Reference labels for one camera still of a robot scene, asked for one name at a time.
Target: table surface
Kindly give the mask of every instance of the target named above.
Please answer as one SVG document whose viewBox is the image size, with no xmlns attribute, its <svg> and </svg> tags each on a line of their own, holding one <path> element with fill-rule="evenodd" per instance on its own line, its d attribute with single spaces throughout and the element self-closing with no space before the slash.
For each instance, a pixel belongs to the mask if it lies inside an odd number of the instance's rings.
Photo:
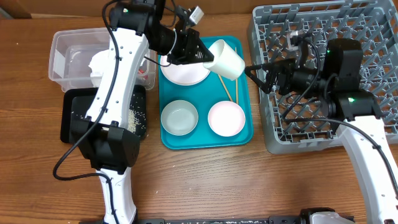
<svg viewBox="0 0 398 224">
<path fill-rule="evenodd" d="M 233 35 L 250 64 L 249 14 L 205 16 L 201 36 Z M 100 18 L 0 21 L 0 222 L 77 223 L 104 215 L 98 178 L 52 177 L 70 147 L 59 139 L 63 92 L 48 78 L 59 30 L 103 27 Z M 133 167 L 139 218 L 261 218 L 331 207 L 366 221 L 353 166 L 342 147 L 321 152 L 267 152 L 258 89 L 248 80 L 254 137 L 245 146 L 171 151 L 160 140 L 158 86 L 147 93 L 147 137 Z M 397 146 L 391 147 L 395 157 Z M 75 150 L 62 175 L 92 172 Z"/>
</svg>

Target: chopsticks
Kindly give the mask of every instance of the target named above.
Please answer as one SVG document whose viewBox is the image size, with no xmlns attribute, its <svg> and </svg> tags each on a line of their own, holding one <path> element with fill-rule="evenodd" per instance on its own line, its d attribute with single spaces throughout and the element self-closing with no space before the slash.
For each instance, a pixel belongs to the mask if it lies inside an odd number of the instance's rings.
<svg viewBox="0 0 398 224">
<path fill-rule="evenodd" d="M 223 84 L 224 90 L 226 92 L 226 94 L 228 95 L 228 98 L 231 102 L 233 102 L 231 95 L 229 94 L 228 89 L 226 88 L 226 85 L 223 81 L 223 78 L 221 77 L 221 75 L 218 75 L 218 78 L 221 81 L 221 84 Z M 239 104 L 239 92 L 238 92 L 238 79 L 235 79 L 235 90 L 236 90 L 236 104 Z"/>
</svg>

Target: white cup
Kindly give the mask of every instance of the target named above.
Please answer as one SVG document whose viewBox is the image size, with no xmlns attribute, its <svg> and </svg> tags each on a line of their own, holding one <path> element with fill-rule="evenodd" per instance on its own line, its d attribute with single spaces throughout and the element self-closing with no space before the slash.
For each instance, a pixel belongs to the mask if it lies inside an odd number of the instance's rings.
<svg viewBox="0 0 398 224">
<path fill-rule="evenodd" d="M 239 78 L 243 73 L 244 60 L 224 40 L 214 42 L 209 51 L 214 60 L 203 63 L 205 68 L 230 80 Z"/>
</svg>

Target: white bowl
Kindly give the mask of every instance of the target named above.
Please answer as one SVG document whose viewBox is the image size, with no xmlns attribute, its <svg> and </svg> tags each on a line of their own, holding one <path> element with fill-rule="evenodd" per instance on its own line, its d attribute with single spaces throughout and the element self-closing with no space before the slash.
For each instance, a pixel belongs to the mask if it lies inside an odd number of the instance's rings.
<svg viewBox="0 0 398 224">
<path fill-rule="evenodd" d="M 198 111 L 185 100 L 175 100 L 162 111 L 160 122 L 163 128 L 175 136 L 183 136 L 195 129 L 198 124 Z"/>
<path fill-rule="evenodd" d="M 160 57 L 161 65 L 168 65 L 167 56 Z M 202 82 L 210 73 L 203 63 L 173 65 L 160 67 L 163 75 L 172 83 L 189 86 Z"/>
<path fill-rule="evenodd" d="M 221 101 L 211 107 L 207 120 L 211 130 L 216 134 L 231 137 L 242 131 L 246 117 L 236 103 Z"/>
</svg>

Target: dish rack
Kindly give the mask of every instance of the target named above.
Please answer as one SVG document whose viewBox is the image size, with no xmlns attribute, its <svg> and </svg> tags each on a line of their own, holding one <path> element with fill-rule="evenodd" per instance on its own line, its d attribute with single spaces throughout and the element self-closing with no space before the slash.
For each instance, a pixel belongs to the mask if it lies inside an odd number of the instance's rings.
<svg viewBox="0 0 398 224">
<path fill-rule="evenodd" d="M 388 143 L 398 143 L 398 14 L 391 0 L 345 0 L 259 6 L 253 10 L 248 40 L 253 64 L 298 57 L 287 51 L 286 35 L 294 30 L 312 32 L 321 65 L 327 42 L 335 38 L 359 40 L 364 50 L 361 88 L 374 93 L 384 114 Z M 309 48 L 306 66 L 316 67 Z M 266 73 L 257 71 L 265 81 Z M 281 114 L 298 95 L 260 92 L 260 113 L 266 148 L 274 154 L 319 151 L 341 142 L 323 122 L 284 123 Z M 322 117 L 320 102 L 303 99 L 288 118 Z"/>
</svg>

